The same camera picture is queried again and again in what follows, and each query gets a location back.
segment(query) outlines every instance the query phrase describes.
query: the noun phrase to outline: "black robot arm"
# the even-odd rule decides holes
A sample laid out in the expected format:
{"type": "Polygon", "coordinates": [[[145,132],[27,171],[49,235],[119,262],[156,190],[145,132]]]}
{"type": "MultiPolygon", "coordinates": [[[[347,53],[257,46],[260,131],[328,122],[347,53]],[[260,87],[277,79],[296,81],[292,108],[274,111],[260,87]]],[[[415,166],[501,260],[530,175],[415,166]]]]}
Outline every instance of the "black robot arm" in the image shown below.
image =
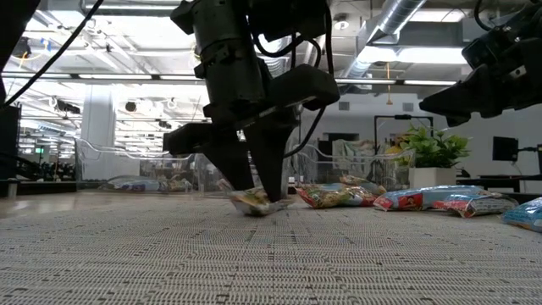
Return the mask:
{"type": "Polygon", "coordinates": [[[236,190],[254,187],[250,153],[269,199],[278,201],[286,142],[298,124],[296,106],[319,110],[338,101],[340,95],[334,76],[310,65],[301,64],[273,78],[254,46],[263,49],[260,35],[272,41],[299,33],[286,49],[267,53],[283,56],[304,40],[329,33],[327,3],[183,1],[171,19],[186,34],[196,35],[201,63],[195,73],[206,81],[210,103],[203,113],[212,123],[190,123],[172,132],[169,151],[204,153],[236,190]],[[238,130],[243,130],[245,141],[239,140],[238,130]]]}
{"type": "Polygon", "coordinates": [[[463,49],[473,72],[453,87],[420,103],[446,116],[449,126],[542,103],[542,3],[526,7],[463,49]]]}

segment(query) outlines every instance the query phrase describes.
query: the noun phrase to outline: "textured floor mat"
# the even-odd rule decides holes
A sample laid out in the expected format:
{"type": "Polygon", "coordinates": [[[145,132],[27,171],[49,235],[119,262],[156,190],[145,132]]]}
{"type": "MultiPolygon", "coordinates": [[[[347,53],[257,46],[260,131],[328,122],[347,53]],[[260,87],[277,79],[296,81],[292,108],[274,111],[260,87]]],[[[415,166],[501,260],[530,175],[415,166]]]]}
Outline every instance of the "textured floor mat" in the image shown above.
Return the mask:
{"type": "Polygon", "coordinates": [[[1,304],[542,304],[542,235],[495,216],[86,200],[0,220],[1,304]]]}

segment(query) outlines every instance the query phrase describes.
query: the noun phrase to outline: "white planter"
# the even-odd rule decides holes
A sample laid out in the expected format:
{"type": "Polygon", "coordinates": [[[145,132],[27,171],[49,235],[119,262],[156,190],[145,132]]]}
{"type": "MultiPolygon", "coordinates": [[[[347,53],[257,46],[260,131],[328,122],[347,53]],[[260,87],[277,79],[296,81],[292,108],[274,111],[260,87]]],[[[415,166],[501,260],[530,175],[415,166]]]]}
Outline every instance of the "white planter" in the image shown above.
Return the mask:
{"type": "Polygon", "coordinates": [[[431,186],[454,186],[456,184],[456,169],[410,169],[408,179],[411,189],[431,186]]]}

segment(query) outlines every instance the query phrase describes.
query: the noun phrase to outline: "potted plant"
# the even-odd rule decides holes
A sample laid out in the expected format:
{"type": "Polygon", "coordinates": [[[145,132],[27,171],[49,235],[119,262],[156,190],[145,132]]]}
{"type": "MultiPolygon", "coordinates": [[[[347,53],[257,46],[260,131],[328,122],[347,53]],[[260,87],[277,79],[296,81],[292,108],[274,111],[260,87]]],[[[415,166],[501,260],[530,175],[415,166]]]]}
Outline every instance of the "potted plant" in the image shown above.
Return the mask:
{"type": "Polygon", "coordinates": [[[468,139],[445,136],[444,131],[437,131],[436,137],[432,137],[424,127],[411,126],[408,132],[401,148],[416,151],[416,168],[409,171],[410,187],[455,185],[454,166],[459,158],[468,157],[468,139]]]}

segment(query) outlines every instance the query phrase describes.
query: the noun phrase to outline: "snack bag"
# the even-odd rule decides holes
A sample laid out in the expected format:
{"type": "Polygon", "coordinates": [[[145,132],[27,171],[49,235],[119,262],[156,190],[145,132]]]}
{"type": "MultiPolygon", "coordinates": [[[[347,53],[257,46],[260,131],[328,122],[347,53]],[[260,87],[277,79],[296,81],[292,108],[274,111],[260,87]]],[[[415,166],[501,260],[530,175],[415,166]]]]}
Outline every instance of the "snack bag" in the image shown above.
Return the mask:
{"type": "Polygon", "coordinates": [[[515,208],[517,201],[499,193],[455,194],[444,201],[435,201],[433,208],[441,208],[461,215],[463,218],[473,216],[501,214],[515,208]]]}
{"type": "Polygon", "coordinates": [[[243,214],[260,217],[283,210],[294,202],[290,199],[270,202],[268,194],[262,187],[255,187],[246,191],[232,191],[230,201],[243,214]]]}
{"type": "Polygon", "coordinates": [[[341,183],[306,185],[296,188],[297,194],[312,208],[371,207],[376,196],[360,186],[341,183]]]}
{"type": "Polygon", "coordinates": [[[506,211],[502,215],[502,221],[542,233],[542,197],[506,211]]]}
{"type": "Polygon", "coordinates": [[[433,203],[443,201],[454,194],[490,194],[476,186],[435,186],[417,190],[389,191],[374,202],[378,209],[388,211],[421,211],[432,208],[433,203]]]}
{"type": "Polygon", "coordinates": [[[386,193],[386,189],[383,186],[378,186],[369,180],[355,177],[353,175],[343,175],[340,177],[340,182],[346,184],[347,186],[360,186],[376,196],[386,193]]]}
{"type": "Polygon", "coordinates": [[[115,191],[164,191],[168,190],[165,181],[153,178],[122,175],[108,180],[98,187],[99,190],[115,191]]]}

